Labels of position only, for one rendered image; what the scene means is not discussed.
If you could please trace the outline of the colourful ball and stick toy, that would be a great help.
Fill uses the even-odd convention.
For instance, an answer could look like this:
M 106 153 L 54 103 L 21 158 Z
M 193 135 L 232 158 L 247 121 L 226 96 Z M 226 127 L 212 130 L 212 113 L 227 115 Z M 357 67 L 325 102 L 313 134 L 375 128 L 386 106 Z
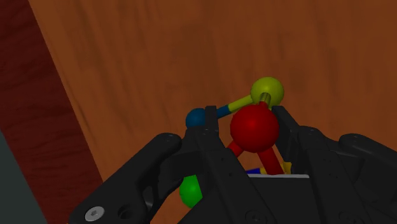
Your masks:
M 273 149 L 279 137 L 279 122 L 271 107 L 279 105 L 283 97 L 282 83 L 267 76 L 253 83 L 249 95 L 216 110 L 218 118 L 233 116 L 230 122 L 232 141 L 227 148 L 236 157 L 246 151 L 260 159 L 262 167 L 246 171 L 248 174 L 291 172 L 291 163 L 281 162 Z

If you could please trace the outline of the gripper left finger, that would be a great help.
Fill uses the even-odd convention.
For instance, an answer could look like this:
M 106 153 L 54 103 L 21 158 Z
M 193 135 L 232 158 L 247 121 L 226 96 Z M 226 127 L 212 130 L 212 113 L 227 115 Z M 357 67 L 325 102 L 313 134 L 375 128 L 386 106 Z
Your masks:
M 219 138 L 216 109 L 184 137 L 155 136 L 77 205 L 69 224 L 150 224 L 183 178 L 197 175 L 203 198 L 186 224 L 276 224 L 245 170 Z

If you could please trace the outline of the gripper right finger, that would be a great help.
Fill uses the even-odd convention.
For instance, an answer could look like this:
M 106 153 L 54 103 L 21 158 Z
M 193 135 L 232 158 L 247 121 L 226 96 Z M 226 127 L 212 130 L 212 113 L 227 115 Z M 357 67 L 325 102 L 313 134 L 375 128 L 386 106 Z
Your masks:
M 361 134 L 335 141 L 274 106 L 276 146 L 291 173 L 307 174 L 321 224 L 397 224 L 397 151 Z

